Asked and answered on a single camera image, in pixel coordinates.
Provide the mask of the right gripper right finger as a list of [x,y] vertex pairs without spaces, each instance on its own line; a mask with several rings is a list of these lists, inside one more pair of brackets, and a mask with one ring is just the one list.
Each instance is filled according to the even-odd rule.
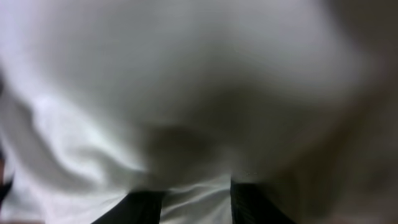
[[295,224],[255,184],[231,181],[233,224]]

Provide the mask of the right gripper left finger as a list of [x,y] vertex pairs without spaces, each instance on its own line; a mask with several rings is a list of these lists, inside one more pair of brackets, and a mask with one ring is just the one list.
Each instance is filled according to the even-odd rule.
[[159,224],[165,192],[133,192],[92,224]]

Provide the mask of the white t-shirt black print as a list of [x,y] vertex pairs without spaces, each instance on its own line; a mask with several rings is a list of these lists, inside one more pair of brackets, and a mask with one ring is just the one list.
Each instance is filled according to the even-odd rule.
[[396,1],[2,1],[2,223],[397,222]]

